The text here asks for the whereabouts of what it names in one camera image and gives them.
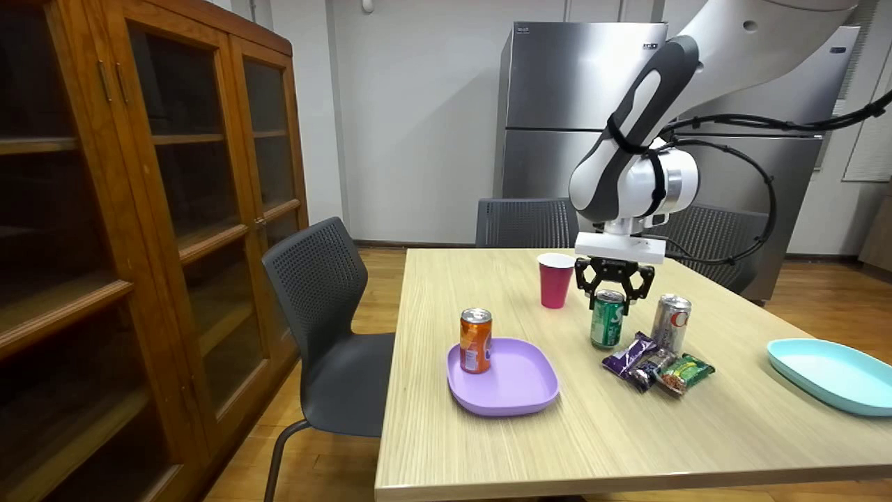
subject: soda can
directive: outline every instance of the soda can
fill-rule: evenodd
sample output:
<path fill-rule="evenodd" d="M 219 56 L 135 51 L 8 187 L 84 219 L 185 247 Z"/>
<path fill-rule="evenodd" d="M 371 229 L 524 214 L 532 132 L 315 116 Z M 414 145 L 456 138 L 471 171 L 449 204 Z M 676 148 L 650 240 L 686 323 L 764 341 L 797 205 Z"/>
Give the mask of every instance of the soda can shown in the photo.
<path fill-rule="evenodd" d="M 468 373 L 484 373 L 489 369 L 492 314 L 471 306 L 460 314 L 460 363 Z"/>
<path fill-rule="evenodd" d="M 689 328 L 689 318 L 690 318 L 690 300 L 680 299 L 675 293 L 665 293 L 658 300 L 658 314 L 651 318 L 650 338 L 658 346 L 665 346 L 669 352 L 680 355 L 682 341 L 686 341 L 686 328 Z"/>
<path fill-rule="evenodd" d="M 592 293 L 591 303 L 591 346 L 613 349 L 622 338 L 624 295 L 616 289 Z"/>

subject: light blue plate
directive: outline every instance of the light blue plate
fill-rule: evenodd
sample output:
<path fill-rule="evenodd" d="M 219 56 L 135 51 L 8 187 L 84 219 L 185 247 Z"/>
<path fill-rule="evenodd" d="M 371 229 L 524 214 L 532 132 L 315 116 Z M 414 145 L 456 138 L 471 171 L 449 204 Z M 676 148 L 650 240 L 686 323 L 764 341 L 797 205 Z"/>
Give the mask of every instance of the light blue plate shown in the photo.
<path fill-rule="evenodd" d="M 827 341 L 771 341 L 768 363 L 793 385 L 853 416 L 892 416 L 892 366 Z"/>

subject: stainless steel refrigerator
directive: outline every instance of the stainless steel refrigerator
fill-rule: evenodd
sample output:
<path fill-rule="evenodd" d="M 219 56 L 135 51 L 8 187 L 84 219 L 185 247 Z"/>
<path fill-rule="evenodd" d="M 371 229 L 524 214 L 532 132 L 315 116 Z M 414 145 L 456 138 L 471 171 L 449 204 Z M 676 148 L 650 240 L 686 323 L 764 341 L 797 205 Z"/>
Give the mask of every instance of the stainless steel refrigerator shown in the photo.
<path fill-rule="evenodd" d="M 500 52 L 496 194 L 566 197 L 567 179 L 595 141 L 626 83 L 663 42 L 651 23 L 517 23 Z M 690 115 L 744 111 L 793 123 L 825 119 L 832 111 L 859 28 L 839 28 L 790 73 L 719 97 Z M 778 225 L 758 253 L 758 277 L 746 299 L 765 300 L 821 150 L 814 134 L 753 134 L 728 126 L 682 132 L 733 145 L 764 164 L 778 189 Z M 694 204 L 764 211 L 760 179 L 737 159 L 689 148 L 698 164 Z"/>
<path fill-rule="evenodd" d="M 514 23 L 500 51 L 496 194 L 567 197 L 570 171 L 663 38 L 658 23 Z"/>
<path fill-rule="evenodd" d="M 850 52 L 856 48 L 859 28 L 840 24 L 836 34 L 814 51 L 790 73 L 719 97 L 712 102 L 697 105 L 686 116 L 701 115 L 764 115 L 790 123 L 817 123 L 832 115 Z M 771 236 L 760 244 L 758 277 L 744 289 L 753 300 L 771 299 L 789 236 L 793 231 L 807 179 L 818 162 L 825 136 L 818 134 L 782 134 L 782 132 L 758 132 L 758 127 L 733 127 L 733 126 L 701 126 L 689 127 L 680 136 L 697 136 L 719 145 L 730 145 L 753 155 L 768 175 L 778 193 L 778 219 Z M 764 182 L 737 159 L 711 150 L 711 148 L 686 148 L 694 154 L 698 168 L 698 193 L 694 204 L 765 211 Z"/>

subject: red cup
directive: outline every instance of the red cup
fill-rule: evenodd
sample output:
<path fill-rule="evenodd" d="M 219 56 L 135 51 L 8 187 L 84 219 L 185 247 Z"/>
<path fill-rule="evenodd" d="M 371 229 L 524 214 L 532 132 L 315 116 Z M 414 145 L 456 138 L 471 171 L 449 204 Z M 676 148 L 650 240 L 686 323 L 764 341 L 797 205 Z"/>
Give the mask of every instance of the red cup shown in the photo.
<path fill-rule="evenodd" d="M 538 257 L 538 300 L 545 309 L 560 309 L 566 300 L 567 279 L 574 277 L 577 257 L 539 253 Z"/>

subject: chair leg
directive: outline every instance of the chair leg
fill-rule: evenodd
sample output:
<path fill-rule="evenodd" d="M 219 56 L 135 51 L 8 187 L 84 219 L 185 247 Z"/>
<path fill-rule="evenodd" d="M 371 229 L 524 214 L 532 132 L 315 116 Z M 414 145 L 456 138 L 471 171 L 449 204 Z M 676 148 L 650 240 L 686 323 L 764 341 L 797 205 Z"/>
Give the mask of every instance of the chair leg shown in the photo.
<path fill-rule="evenodd" d="M 300 420 L 296 420 L 296 424 L 289 424 L 289 426 L 284 426 L 284 430 L 279 433 L 275 445 L 273 445 L 273 456 L 270 456 L 268 491 L 265 491 L 265 495 L 262 495 L 265 502 L 273 502 L 273 498 L 275 498 L 275 483 L 279 483 L 279 465 L 282 465 L 284 440 L 286 440 L 289 434 L 307 430 L 307 426 L 309 426 L 309 420 L 300 417 Z"/>

